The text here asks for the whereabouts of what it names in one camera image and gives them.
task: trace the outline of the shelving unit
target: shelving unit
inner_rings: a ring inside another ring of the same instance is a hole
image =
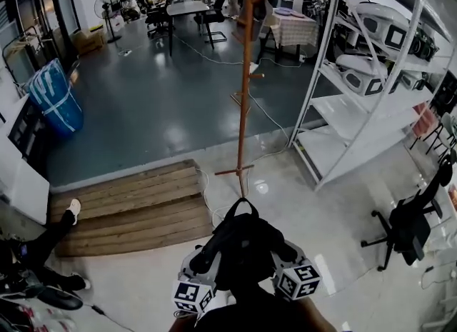
[[[353,6],[348,5],[350,13],[356,17],[354,20],[337,15],[338,0],[331,0],[313,76],[289,142],[289,146],[296,149],[315,179],[316,190],[326,182],[355,169],[397,144],[404,139],[406,130],[419,120],[420,114],[414,107],[422,103],[429,104],[440,84],[433,92],[427,88],[411,91],[403,84],[398,84],[396,90],[391,92],[401,71],[421,71],[444,77],[448,69],[450,58],[445,61],[442,58],[434,58],[431,62],[427,62],[408,55],[419,21],[427,23],[449,39],[446,25],[439,19],[438,14],[433,12],[433,4],[428,0],[397,1],[413,12],[409,30],[400,51],[371,39],[365,27],[356,23],[358,16]],[[366,40],[370,55],[376,64],[380,63],[375,47],[394,63],[389,76],[380,77],[383,81],[381,93],[372,96],[356,94],[341,78],[338,67],[324,60],[335,24],[344,25],[360,34]],[[341,93],[335,96],[313,97],[321,76],[327,78]],[[310,105],[320,113],[326,125],[313,130],[302,127]]]

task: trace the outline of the blue bag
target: blue bag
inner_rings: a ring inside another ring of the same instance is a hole
[[[54,59],[29,80],[31,100],[41,109],[58,135],[67,137],[83,126],[81,107],[72,93],[62,65]]]

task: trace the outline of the wooden coat rack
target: wooden coat rack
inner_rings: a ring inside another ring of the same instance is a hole
[[[263,78],[263,74],[251,74],[251,40],[252,40],[252,31],[253,31],[253,6],[258,2],[263,0],[244,0],[244,6],[246,7],[246,12],[243,16],[244,19],[238,19],[237,24],[240,24],[245,27],[244,37],[241,38],[239,35],[232,33],[235,38],[244,45],[243,53],[243,86],[241,92],[235,93],[235,95],[241,97],[241,101],[237,100],[233,95],[231,96],[235,102],[241,107],[240,115],[240,131],[238,138],[238,163],[235,169],[228,171],[222,171],[215,173],[216,176],[225,175],[228,173],[235,173],[238,176],[241,188],[241,196],[245,196],[244,184],[243,184],[243,171],[253,167],[253,165],[243,166],[243,148],[244,148],[244,134],[246,131],[246,117],[248,115],[249,109],[251,108],[248,104],[249,96],[249,79]]]

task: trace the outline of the white tiled floor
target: white tiled floor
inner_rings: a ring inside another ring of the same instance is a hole
[[[245,162],[263,153],[267,141],[250,138]],[[191,155],[209,174],[206,197],[212,209],[231,205],[238,198],[234,175],[213,175],[233,168],[235,153],[235,144],[224,144]],[[394,253],[388,270],[379,273],[376,266],[383,261],[385,246],[360,247],[360,240],[383,233],[370,212],[375,207],[386,210],[392,200],[386,194],[391,192],[397,201],[416,188],[418,172],[404,147],[399,144],[389,149],[318,193],[305,178],[308,176],[296,153],[284,151],[266,157],[256,162],[250,173],[248,198],[264,219],[298,244],[311,260],[318,257],[326,263],[329,273],[324,274],[313,297],[321,312],[338,330],[349,325],[360,332],[418,331],[436,309],[444,285],[433,284],[423,291],[421,276],[427,266],[442,260],[429,256],[413,268]],[[81,295],[120,323],[135,332],[167,331],[174,319],[172,282],[182,259],[198,243],[204,240],[140,253],[82,258],[66,262],[64,268],[85,272],[94,287]],[[427,273],[424,286],[443,280],[447,272],[442,267]],[[88,307],[74,312],[74,318],[80,331],[121,330]]]

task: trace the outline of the wooden pole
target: wooden pole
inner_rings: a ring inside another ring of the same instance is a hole
[[[216,173],[216,175],[228,174],[228,173],[236,173],[239,179],[240,188],[241,188],[241,196],[245,196],[244,192],[244,184],[243,184],[243,170],[253,167],[251,166],[244,166],[243,167],[243,149],[244,149],[244,135],[246,133],[246,116],[249,110],[249,103],[248,103],[248,96],[249,96],[249,78],[260,78],[259,75],[252,75],[250,77],[249,69],[251,67],[251,40],[252,40],[252,29],[253,29],[253,5],[254,0],[245,0],[245,14],[244,16],[240,16],[238,22],[245,26],[244,29],[244,38],[243,38],[243,45],[244,45],[244,53],[243,53],[243,83],[241,89],[241,115],[240,115],[240,131],[239,131],[239,138],[238,138],[238,163],[236,165],[236,169],[229,170],[229,171],[222,171]]]

